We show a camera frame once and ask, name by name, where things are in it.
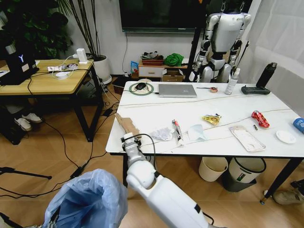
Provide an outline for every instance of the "silver laptop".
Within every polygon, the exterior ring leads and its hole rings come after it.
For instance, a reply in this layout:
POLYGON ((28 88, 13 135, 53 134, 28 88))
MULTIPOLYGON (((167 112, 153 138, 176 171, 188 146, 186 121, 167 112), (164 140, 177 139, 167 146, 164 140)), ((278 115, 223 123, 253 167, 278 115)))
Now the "silver laptop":
POLYGON ((192 85, 159 84, 160 97, 197 97, 192 85))

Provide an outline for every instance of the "television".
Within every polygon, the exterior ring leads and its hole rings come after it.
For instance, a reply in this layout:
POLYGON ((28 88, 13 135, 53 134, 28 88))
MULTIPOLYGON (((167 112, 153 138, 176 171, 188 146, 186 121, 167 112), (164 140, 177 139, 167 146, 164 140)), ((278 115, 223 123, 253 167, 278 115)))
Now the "television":
MULTIPOLYGON (((248 12, 252 0, 245 0, 248 12)), ((119 0, 123 32, 193 33, 206 15, 220 12, 222 0, 119 0)))

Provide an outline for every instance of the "spray bottle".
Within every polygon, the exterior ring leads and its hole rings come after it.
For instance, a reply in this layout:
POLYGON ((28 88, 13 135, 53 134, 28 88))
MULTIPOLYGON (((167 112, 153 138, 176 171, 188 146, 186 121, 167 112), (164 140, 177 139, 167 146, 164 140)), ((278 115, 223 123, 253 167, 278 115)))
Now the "spray bottle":
POLYGON ((233 91, 234 87, 236 86, 236 83, 238 82, 239 72, 240 72, 240 68, 237 68, 235 70, 234 74, 231 76, 231 78, 228 82, 227 88, 225 90, 225 94, 227 94, 227 95, 232 94, 232 91, 233 91))

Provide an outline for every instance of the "wooden floor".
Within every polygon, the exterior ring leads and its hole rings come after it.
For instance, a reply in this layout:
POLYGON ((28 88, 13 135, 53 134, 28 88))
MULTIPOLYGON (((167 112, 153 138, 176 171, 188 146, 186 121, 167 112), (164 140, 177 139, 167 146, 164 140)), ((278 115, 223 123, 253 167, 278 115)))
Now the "wooden floor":
MULTIPOLYGON (((94 107, 84 107, 90 121, 94 107)), ((74 111, 70 108, 57 109, 43 116, 57 128, 66 140, 66 152, 78 165, 83 165, 91 152, 91 143, 83 135, 74 111)), ((100 128, 94 140, 94 155, 105 152, 105 146, 112 127, 114 116, 109 117, 100 128)), ((0 176, 0 187, 23 193, 36 194, 51 190, 56 183, 69 178, 75 166, 69 162, 63 150, 60 136, 44 123, 35 125, 28 139, 13 146, 0 136, 0 167, 10 166, 20 171, 52 175, 51 180, 28 177, 18 174, 0 176)), ((158 171, 177 183, 203 209, 215 219, 216 226, 228 228, 303 228, 304 205, 281 206, 272 199, 262 206, 259 200, 262 191, 267 189, 287 160, 267 159, 267 170, 257 179, 257 184, 238 193, 224 190, 219 182, 205 182, 198 174, 200 159, 191 157, 157 157, 158 171)), ((115 175, 122 181, 123 160, 109 154, 92 160, 85 171, 100 168, 115 175)), ((290 178, 281 186, 288 189, 293 180, 304 178, 302 163, 290 178)), ((38 198, 0 198, 0 212, 22 226, 42 223, 44 212, 55 193, 38 198)), ((128 213, 122 220, 122 228, 162 228, 164 223, 151 211, 145 201, 129 190, 128 213)))

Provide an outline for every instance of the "white trash bin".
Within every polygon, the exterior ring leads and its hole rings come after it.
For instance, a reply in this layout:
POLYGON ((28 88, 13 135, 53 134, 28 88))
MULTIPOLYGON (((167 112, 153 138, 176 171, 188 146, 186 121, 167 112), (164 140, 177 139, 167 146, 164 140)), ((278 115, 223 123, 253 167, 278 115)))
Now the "white trash bin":
POLYGON ((202 157, 199 165, 199 174, 205 181, 216 181, 228 168, 226 158, 202 157))
POLYGON ((240 183, 250 183, 266 169, 262 158, 232 158, 229 172, 233 179, 240 183))

